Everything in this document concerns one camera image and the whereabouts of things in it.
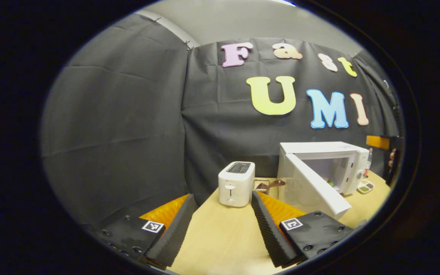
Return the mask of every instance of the black plastic mount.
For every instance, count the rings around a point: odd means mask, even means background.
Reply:
[[[164,224],[131,217],[124,211],[119,211],[89,230],[124,256],[165,270],[173,264],[196,209],[194,196],[190,194],[165,233]]]
[[[280,229],[305,259],[321,254],[354,231],[321,211],[282,221]]]
[[[267,252],[271,257],[274,266],[282,266],[285,268],[303,261],[304,259],[300,257],[303,254],[297,253],[283,237],[276,224],[274,224],[266,206],[255,191],[252,192],[251,205],[254,214],[256,215],[264,245],[266,246]]]

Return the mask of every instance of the human hand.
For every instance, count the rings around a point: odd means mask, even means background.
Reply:
[[[395,159],[395,151],[396,151],[396,149],[393,149],[393,151],[391,151],[391,154],[390,154],[390,161],[388,162],[388,165],[390,167],[393,167],[393,160]]]

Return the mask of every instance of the bottle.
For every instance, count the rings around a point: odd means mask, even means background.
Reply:
[[[370,153],[368,155],[368,161],[366,162],[366,169],[364,169],[364,177],[365,178],[368,177],[368,172],[370,171],[371,162],[372,162],[372,148],[370,148]]]

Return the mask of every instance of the blue letter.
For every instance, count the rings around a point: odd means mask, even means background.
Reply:
[[[343,94],[340,92],[333,92],[330,104],[327,102],[327,99],[325,99],[322,92],[317,89],[307,90],[307,95],[311,97],[313,104],[313,121],[311,122],[313,128],[325,127],[322,115],[324,115],[329,127],[332,127],[334,117],[336,128],[347,128],[349,126],[349,122],[347,122],[346,119]]]

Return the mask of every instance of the wooden table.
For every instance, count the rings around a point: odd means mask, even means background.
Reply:
[[[351,228],[370,219],[390,192],[373,172],[368,180],[374,183],[373,191],[344,196],[352,208],[339,221]],[[277,190],[269,195],[276,198]],[[168,268],[181,275],[270,275],[286,269],[274,267],[250,203],[242,208],[222,205],[218,188],[193,214],[180,252]]]

